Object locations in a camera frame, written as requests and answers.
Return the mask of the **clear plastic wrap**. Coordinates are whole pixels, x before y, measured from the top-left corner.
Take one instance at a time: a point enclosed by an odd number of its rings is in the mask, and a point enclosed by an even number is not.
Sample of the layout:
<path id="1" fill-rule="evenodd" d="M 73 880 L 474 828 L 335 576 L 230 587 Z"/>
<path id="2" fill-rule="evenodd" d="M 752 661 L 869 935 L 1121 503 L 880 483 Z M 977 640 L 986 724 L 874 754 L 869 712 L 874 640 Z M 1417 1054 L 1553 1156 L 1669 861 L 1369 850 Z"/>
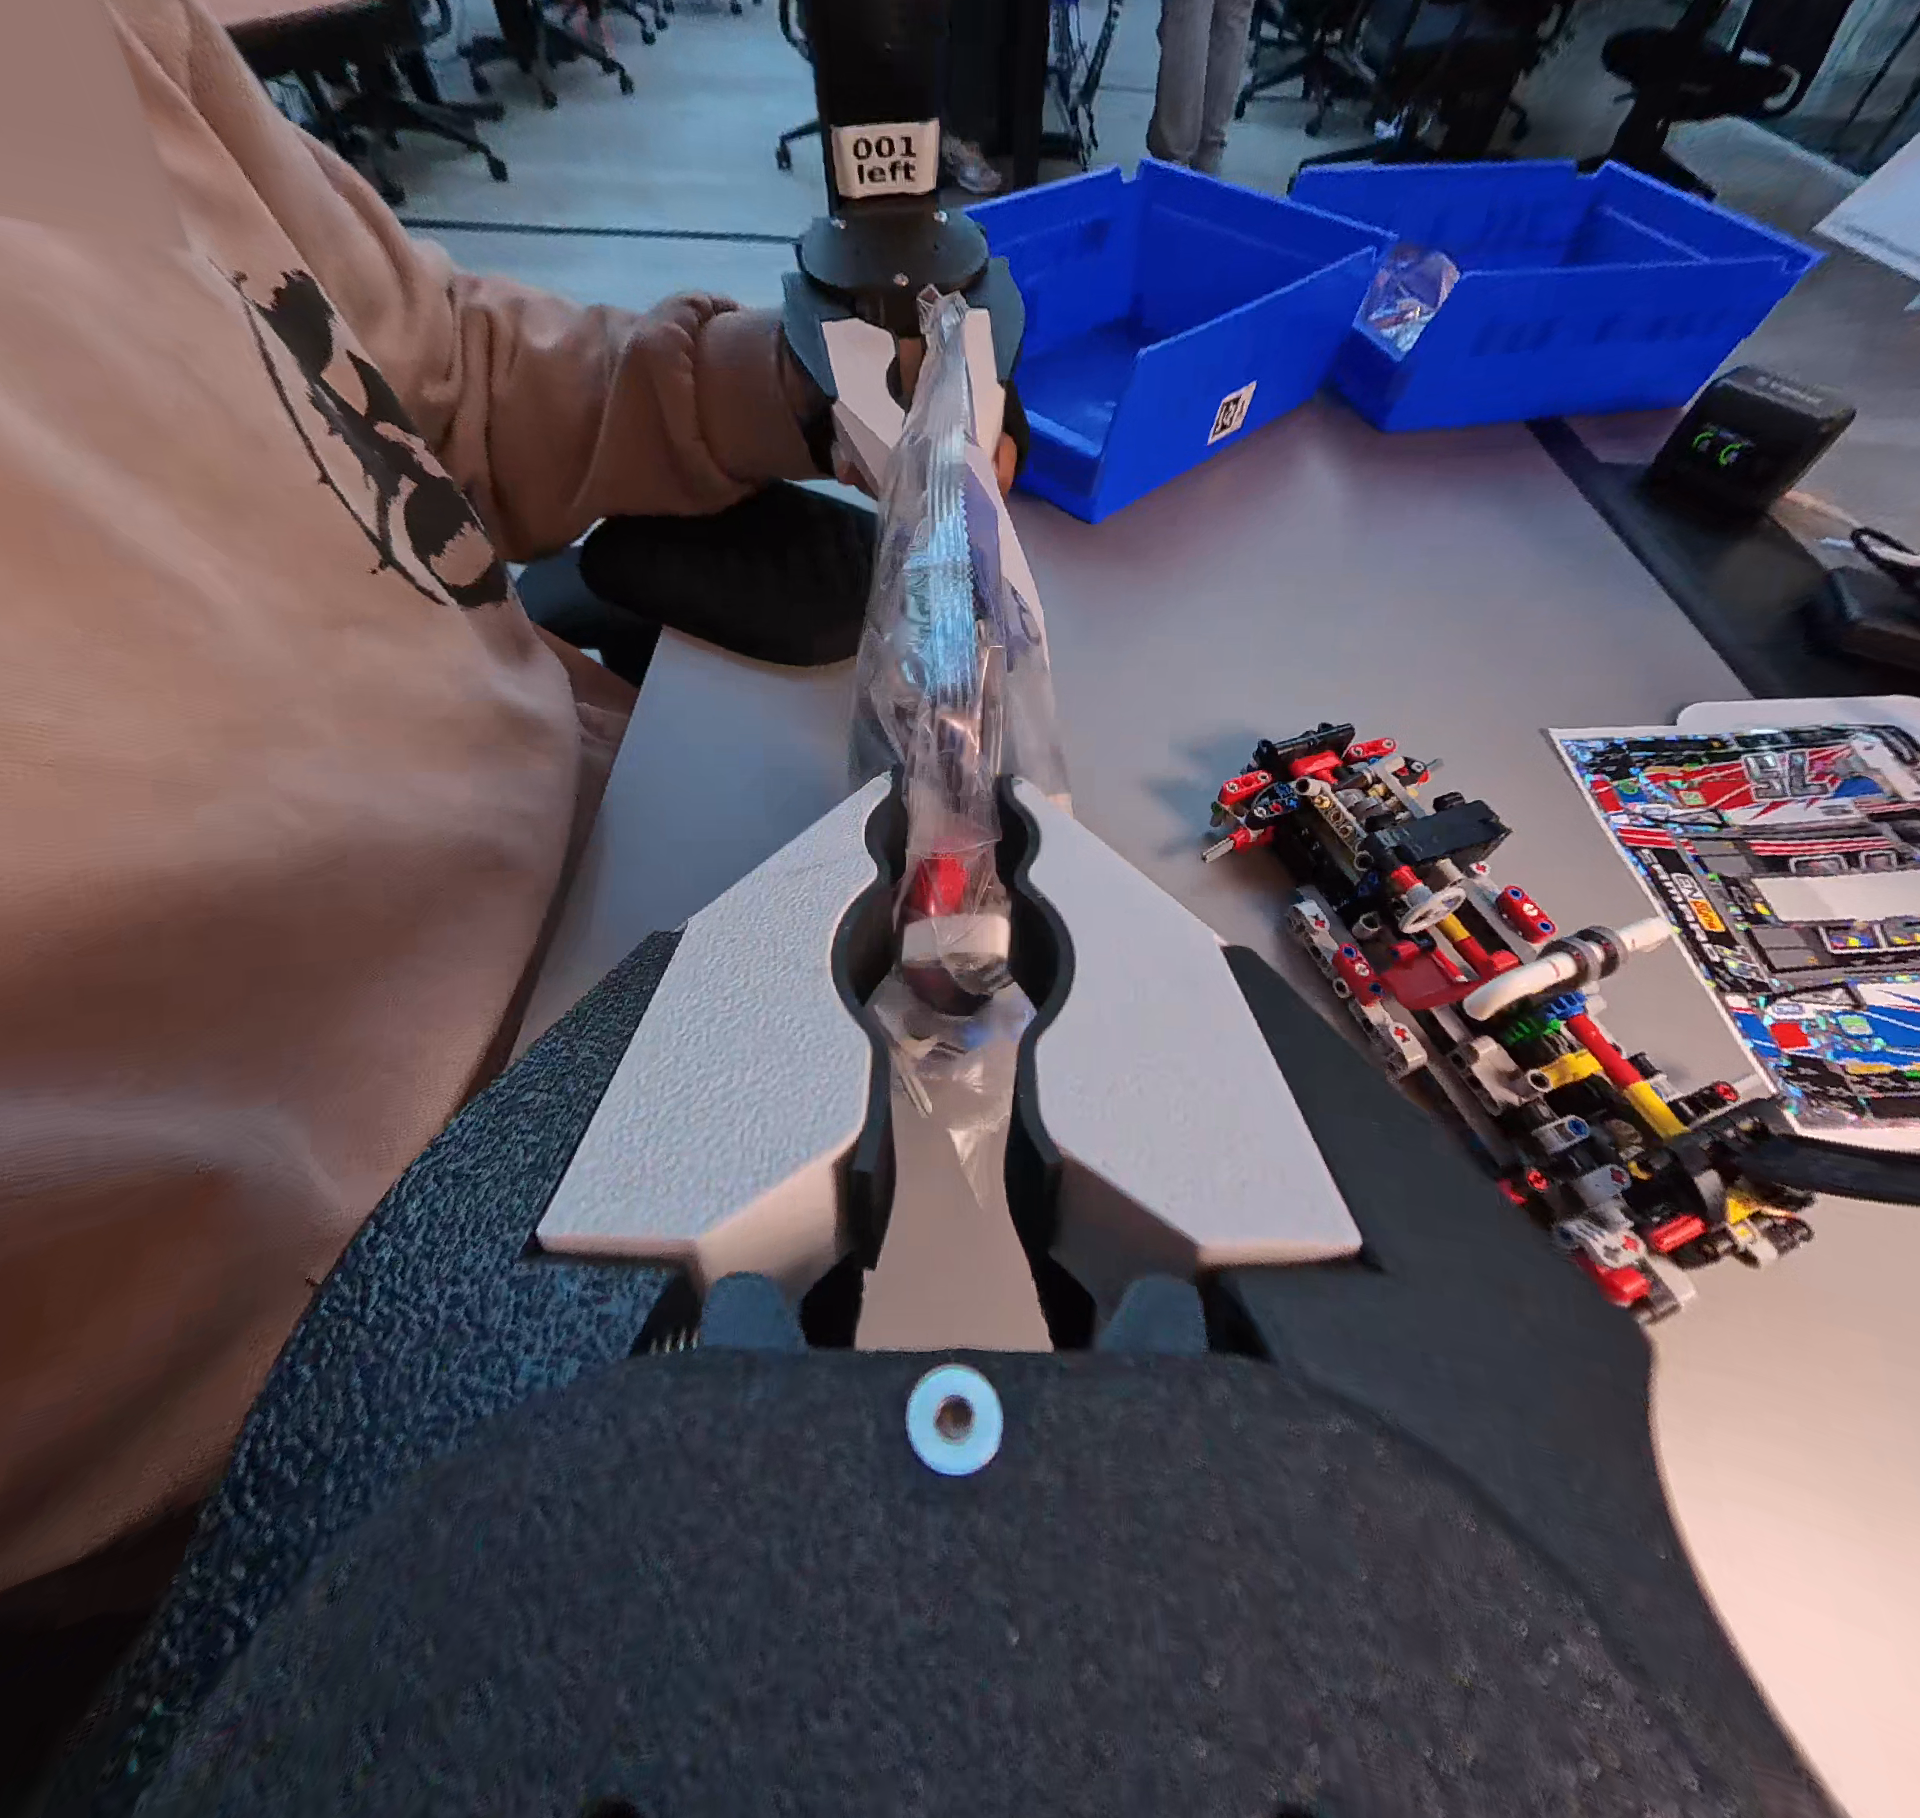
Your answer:
<path id="1" fill-rule="evenodd" d="M 1458 284 L 1458 265 L 1433 247 L 1390 247 L 1361 299 L 1355 332 L 1383 358 L 1409 358 L 1417 336 L 1441 321 Z"/>

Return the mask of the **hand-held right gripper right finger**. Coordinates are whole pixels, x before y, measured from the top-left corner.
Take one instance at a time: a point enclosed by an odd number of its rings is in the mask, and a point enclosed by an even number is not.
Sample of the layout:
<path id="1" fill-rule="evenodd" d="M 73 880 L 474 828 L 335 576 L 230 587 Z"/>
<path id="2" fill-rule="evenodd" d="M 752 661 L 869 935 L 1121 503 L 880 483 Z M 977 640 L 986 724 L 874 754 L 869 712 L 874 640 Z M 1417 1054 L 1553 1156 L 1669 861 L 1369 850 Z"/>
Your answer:
<path id="1" fill-rule="evenodd" d="M 1022 1244 L 1119 1313 L 1137 1277 L 1361 1257 L 1229 944 L 1035 784 L 1000 784 L 1018 1044 L 1008 1203 Z"/>

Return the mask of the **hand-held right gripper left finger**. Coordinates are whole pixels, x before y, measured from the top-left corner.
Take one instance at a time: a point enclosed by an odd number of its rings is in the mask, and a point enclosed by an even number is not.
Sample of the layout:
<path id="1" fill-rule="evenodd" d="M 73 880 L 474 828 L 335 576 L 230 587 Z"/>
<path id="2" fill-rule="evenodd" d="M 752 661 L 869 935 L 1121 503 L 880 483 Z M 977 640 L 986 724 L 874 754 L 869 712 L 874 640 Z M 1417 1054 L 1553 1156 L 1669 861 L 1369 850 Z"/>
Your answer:
<path id="1" fill-rule="evenodd" d="M 711 1290 L 880 1261 L 893 1210 L 887 979 L 899 784 L 880 778 L 686 919 L 538 1221 L 540 1257 Z"/>

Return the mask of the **group of black office chairs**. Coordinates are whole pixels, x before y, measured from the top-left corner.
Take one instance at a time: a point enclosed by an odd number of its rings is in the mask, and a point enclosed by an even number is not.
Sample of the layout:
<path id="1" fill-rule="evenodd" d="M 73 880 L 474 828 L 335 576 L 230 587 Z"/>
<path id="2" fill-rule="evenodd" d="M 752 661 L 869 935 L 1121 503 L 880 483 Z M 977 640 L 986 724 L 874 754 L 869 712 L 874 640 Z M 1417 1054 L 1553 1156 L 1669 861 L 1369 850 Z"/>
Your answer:
<path id="1" fill-rule="evenodd" d="M 286 72 L 272 93 L 305 136 L 404 209 L 443 163 L 466 163 L 508 191 L 519 114 L 555 131 L 574 100 L 636 104 L 649 54 L 699 6 L 742 21 L 761 0 L 399 0 L 398 31 Z"/>

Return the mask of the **clear bag of lego parts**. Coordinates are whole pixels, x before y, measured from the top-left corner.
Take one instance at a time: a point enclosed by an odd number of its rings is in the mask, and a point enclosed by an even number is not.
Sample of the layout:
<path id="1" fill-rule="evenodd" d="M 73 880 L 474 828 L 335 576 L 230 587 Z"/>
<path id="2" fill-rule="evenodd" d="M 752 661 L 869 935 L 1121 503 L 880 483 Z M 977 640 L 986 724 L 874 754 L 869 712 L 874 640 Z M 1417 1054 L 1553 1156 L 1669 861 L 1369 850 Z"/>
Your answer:
<path id="1" fill-rule="evenodd" d="M 880 992 L 899 1094 L 945 1128 L 973 1196 L 1014 1122 L 1014 894 L 1000 873 L 1000 788 L 1022 778 L 1072 807 L 1044 600 L 1000 490 L 973 379 L 986 312 L 919 296 L 925 368 L 880 483 L 880 573 L 856 640 L 853 778 L 893 778 L 905 873 L 893 970 Z"/>

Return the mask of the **holographic sticker sheet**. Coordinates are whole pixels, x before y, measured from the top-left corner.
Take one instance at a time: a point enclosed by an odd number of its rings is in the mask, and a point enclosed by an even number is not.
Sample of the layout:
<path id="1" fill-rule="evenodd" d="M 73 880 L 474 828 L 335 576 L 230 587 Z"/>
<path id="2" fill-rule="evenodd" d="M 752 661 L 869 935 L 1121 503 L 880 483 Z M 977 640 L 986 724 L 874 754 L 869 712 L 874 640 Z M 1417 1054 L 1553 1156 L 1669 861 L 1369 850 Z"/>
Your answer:
<path id="1" fill-rule="evenodd" d="M 1789 1128 L 1914 1151 L 1914 703 L 1550 744 Z"/>

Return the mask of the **red lego seat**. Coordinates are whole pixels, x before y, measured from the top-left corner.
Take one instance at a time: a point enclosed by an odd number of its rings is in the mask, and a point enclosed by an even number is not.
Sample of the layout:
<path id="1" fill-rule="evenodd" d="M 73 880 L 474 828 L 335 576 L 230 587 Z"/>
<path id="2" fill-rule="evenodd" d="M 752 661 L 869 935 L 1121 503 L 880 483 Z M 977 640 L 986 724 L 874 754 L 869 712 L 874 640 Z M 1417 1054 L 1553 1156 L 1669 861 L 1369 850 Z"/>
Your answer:
<path id="1" fill-rule="evenodd" d="M 1422 944 L 1396 944 L 1381 979 L 1403 1012 L 1458 1005 L 1479 986 L 1473 969 L 1464 969 L 1448 948 Z"/>

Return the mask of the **blue bin with white tag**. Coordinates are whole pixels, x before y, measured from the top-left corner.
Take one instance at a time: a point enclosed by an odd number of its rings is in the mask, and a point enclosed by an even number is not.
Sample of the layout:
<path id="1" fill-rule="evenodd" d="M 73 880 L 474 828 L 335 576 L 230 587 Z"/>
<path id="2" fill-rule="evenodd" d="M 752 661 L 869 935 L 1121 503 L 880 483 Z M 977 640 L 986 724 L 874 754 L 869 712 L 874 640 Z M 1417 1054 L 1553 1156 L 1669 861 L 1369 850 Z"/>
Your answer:
<path id="1" fill-rule="evenodd" d="M 969 209 L 1022 296 L 1022 490 L 1099 527 L 1335 373 L 1390 235 L 1144 163 Z"/>

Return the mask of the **lego car chassis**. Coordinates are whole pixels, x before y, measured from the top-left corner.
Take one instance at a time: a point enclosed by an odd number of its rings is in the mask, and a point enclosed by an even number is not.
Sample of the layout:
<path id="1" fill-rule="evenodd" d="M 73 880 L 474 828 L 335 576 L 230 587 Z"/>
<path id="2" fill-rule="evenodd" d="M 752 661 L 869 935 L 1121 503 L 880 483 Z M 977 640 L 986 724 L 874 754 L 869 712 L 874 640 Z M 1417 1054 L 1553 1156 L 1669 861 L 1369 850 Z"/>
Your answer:
<path id="1" fill-rule="evenodd" d="M 1606 1029 L 1606 980 L 1669 948 L 1661 919 L 1559 926 L 1493 877 L 1507 821 L 1396 738 L 1355 725 L 1258 738 L 1212 796 L 1205 861 L 1279 850 L 1289 935 L 1344 1002 L 1376 1062 L 1448 1097 L 1499 1192 L 1634 1325 L 1695 1304 L 1695 1274 L 1751 1274 L 1809 1246 L 1809 1192 L 1743 1184 L 1722 1132 L 1756 1101 L 1734 1084 L 1677 1094 Z M 1433 930 L 1403 930 L 1416 880 L 1464 880 Z M 1479 970 L 1458 1005 L 1403 1012 L 1381 969 L 1396 944 L 1448 948 Z"/>

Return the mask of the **black power adapter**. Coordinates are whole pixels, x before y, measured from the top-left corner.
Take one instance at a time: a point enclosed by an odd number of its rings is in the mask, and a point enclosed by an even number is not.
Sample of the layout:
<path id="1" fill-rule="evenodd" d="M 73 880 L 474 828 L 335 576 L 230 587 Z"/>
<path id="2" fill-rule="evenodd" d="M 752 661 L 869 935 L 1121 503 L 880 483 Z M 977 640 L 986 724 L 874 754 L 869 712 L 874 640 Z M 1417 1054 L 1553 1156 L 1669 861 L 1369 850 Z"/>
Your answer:
<path id="1" fill-rule="evenodd" d="M 1809 636 L 1860 665 L 1920 678 L 1920 580 L 1882 567 L 1836 567 L 1807 600 Z"/>

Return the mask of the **black power bank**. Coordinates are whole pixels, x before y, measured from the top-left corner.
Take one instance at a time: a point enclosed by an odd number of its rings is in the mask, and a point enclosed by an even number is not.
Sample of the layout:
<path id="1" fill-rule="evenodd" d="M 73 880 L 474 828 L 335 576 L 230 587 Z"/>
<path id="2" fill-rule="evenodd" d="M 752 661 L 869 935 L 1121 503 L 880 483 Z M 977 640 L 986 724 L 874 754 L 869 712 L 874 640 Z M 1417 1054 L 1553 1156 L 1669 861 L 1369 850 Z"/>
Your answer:
<path id="1" fill-rule="evenodd" d="M 1732 368 L 1664 436 L 1644 490 L 1738 527 L 1767 516 L 1851 427 L 1857 406 L 1841 391 Z"/>

